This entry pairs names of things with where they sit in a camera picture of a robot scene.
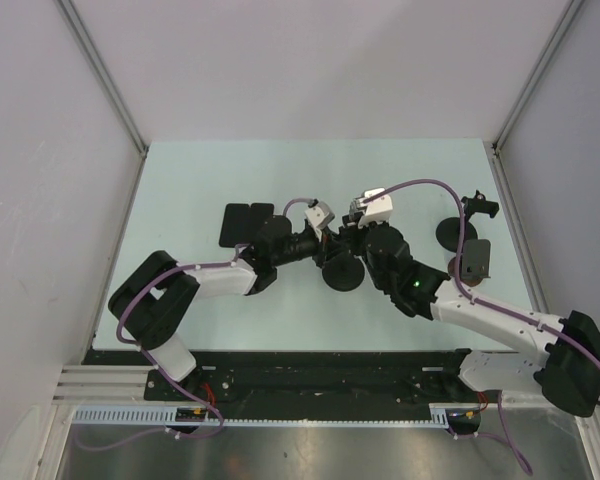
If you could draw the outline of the black phone stand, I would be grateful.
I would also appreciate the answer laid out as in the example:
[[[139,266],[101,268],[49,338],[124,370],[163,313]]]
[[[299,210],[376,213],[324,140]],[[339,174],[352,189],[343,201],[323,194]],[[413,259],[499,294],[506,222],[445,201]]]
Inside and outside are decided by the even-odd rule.
[[[449,217],[442,220],[435,231],[436,240],[447,251],[457,249],[461,227],[464,227],[464,240],[478,239],[479,235],[470,219],[475,214],[485,214],[493,219],[500,211],[500,205],[491,201],[480,191],[473,197],[464,196],[461,199],[464,217]]]
[[[365,278],[365,267],[360,259],[343,252],[324,264],[322,278],[331,289],[350,292],[362,284]]]

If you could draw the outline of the black phone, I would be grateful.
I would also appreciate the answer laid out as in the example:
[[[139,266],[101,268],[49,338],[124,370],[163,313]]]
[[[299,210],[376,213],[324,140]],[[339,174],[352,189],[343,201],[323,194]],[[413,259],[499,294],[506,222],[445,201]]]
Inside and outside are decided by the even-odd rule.
[[[229,203],[225,206],[219,246],[235,247],[250,242],[250,205],[245,203]]]

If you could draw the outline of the brown base phone stand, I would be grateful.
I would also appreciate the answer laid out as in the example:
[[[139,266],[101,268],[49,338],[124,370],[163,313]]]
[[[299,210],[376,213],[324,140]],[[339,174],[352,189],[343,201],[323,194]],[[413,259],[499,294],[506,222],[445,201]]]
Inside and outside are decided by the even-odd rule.
[[[464,240],[460,252],[459,278],[468,287],[477,287],[490,277],[491,242]]]

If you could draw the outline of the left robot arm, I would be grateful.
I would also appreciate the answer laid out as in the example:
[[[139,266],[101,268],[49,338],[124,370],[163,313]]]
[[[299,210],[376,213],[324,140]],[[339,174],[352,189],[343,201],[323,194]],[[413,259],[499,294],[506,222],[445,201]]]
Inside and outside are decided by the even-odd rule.
[[[180,265],[164,250],[153,252],[113,293],[108,310],[131,335],[131,343],[163,370],[167,389],[187,400],[199,392],[201,376],[177,330],[194,301],[255,295],[276,281],[282,265],[310,258],[323,269],[350,252],[327,227],[305,221],[304,229],[294,233],[287,217],[273,215],[230,261]]]

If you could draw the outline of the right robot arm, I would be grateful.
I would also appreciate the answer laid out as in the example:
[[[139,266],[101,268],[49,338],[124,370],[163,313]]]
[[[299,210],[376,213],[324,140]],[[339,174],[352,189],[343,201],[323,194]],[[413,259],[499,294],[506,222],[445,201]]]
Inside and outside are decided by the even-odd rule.
[[[534,312],[468,289],[414,260],[403,235],[386,222],[346,220],[339,235],[405,315],[456,325],[511,348],[509,354],[469,353],[444,372],[441,388],[449,399],[464,401],[475,391],[540,394],[578,417],[600,406],[600,330],[590,316]]]

